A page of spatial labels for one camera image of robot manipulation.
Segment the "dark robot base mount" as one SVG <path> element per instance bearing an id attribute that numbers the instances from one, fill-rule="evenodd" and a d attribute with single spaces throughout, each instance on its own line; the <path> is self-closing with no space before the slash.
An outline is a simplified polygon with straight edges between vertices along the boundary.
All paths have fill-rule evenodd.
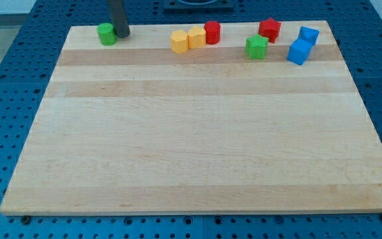
<path id="1" fill-rule="evenodd" d="M 162 0 L 164 11 L 176 10 L 232 10 L 234 0 Z"/>

